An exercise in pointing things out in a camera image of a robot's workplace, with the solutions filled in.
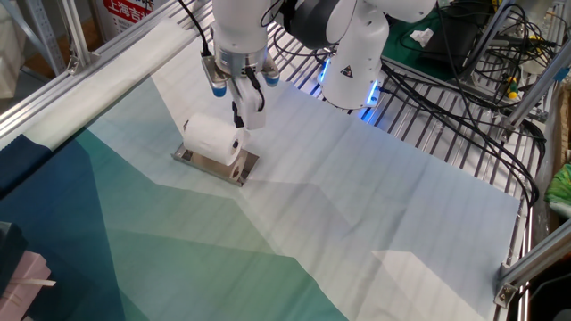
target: toilet paper roll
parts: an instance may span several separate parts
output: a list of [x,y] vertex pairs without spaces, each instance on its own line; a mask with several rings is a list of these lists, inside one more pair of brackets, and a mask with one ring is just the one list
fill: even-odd
[[244,143],[244,130],[202,113],[194,114],[184,126],[183,144],[187,150],[230,165]]

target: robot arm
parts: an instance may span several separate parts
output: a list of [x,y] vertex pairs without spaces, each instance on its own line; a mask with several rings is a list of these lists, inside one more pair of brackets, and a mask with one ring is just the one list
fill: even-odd
[[212,0],[215,22],[211,31],[214,55],[203,67],[216,96],[233,96],[238,127],[265,125],[265,98],[260,74],[277,85],[279,70],[268,55],[268,32],[273,20],[305,45],[321,48],[338,42],[351,21],[356,0]]
[[236,125],[262,128],[266,108],[260,75],[269,86],[275,86],[279,80],[279,70],[268,55],[266,30],[276,20],[310,49],[340,42],[337,55],[328,63],[329,72],[322,77],[323,93],[334,105],[364,107],[371,84],[376,86],[378,82],[378,58],[388,37],[383,12],[414,22],[427,16],[434,3],[435,0],[212,0],[214,55],[203,57],[203,67],[216,96],[224,95],[229,86]]

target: robot logo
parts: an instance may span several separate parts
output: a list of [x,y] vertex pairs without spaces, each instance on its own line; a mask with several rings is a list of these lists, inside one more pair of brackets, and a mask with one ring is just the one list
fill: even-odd
[[341,73],[349,78],[353,78],[353,72],[351,71],[351,65],[345,67],[345,69],[341,70]]

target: green fabric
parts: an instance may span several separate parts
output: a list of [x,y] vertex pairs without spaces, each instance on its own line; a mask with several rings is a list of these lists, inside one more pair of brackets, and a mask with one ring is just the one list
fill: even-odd
[[420,44],[409,37],[409,35],[414,30],[425,30],[426,28],[430,28],[434,33],[440,28],[440,21],[436,11],[432,11],[419,22],[407,23],[399,21],[393,24],[389,37],[386,40],[383,56],[440,80],[447,81],[452,79],[454,75],[448,69],[442,69],[433,63],[420,62],[418,57],[422,54],[421,52],[402,46],[400,42],[401,37],[402,42],[406,46],[422,50]]
[[127,320],[346,320],[234,200],[157,185],[89,131],[76,139],[92,163]]
[[571,164],[565,164],[555,174],[545,192],[545,201],[559,215],[571,218]]

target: blue led light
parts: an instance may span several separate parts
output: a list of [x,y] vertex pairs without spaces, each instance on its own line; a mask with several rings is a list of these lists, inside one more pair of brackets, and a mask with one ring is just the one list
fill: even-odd
[[325,78],[325,73],[327,72],[327,67],[329,67],[330,62],[331,58],[327,59],[325,62],[325,68],[323,69],[323,72],[321,72],[321,75],[319,75],[319,82],[323,82],[323,78]]
[[368,92],[368,98],[367,98],[367,105],[372,105],[375,104],[373,103],[373,95],[375,94],[375,90],[377,90],[377,85],[378,85],[378,80],[375,80],[375,82],[373,83],[373,86],[371,87],[371,90]]

